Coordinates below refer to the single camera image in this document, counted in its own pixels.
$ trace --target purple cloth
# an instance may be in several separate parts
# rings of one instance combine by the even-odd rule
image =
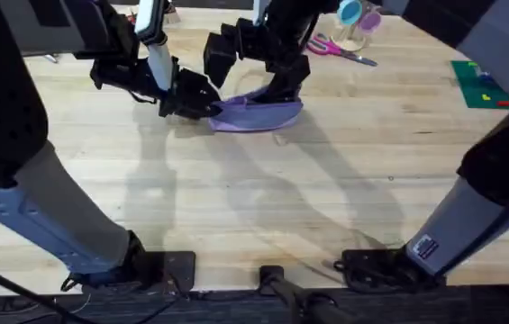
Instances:
[[[213,103],[222,112],[208,119],[214,131],[272,131],[293,125],[302,111],[299,98],[292,103],[254,103],[251,98],[262,94],[266,87]]]

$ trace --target metal bracket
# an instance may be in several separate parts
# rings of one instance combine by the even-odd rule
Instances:
[[[259,269],[259,294],[262,296],[275,296],[276,293],[268,285],[272,278],[284,279],[284,268],[280,265],[264,265]]]
[[[358,293],[415,293],[446,284],[415,265],[404,249],[344,250],[334,268],[346,285]]]
[[[137,256],[141,280],[82,286],[83,293],[96,294],[179,294],[192,290],[195,282],[196,254],[191,251],[145,252]]]

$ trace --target wooden table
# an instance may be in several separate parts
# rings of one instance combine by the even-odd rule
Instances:
[[[251,15],[179,12],[168,45],[194,71],[209,31]],[[27,64],[69,173],[147,249],[194,250],[196,289],[254,288],[266,264],[304,287],[341,287],[324,264],[345,248],[400,247],[449,191],[463,154],[506,114],[467,108],[449,63],[460,54],[399,18],[386,17],[362,53],[379,67],[308,54],[298,123],[257,134],[214,134],[204,122],[162,119],[122,90],[97,91],[91,61]],[[269,80],[262,63],[238,62],[222,96]],[[0,274],[59,293],[68,273],[0,225]],[[509,231],[449,283],[509,284]]]

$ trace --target green mat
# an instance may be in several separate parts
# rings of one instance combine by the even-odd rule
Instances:
[[[477,63],[451,61],[468,108],[509,109],[509,94],[495,83],[486,82],[477,76]]]

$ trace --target sticker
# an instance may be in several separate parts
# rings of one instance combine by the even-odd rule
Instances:
[[[426,260],[436,249],[438,248],[438,243],[432,239],[430,236],[424,234],[416,244],[414,244],[413,251],[418,255],[422,260]]]

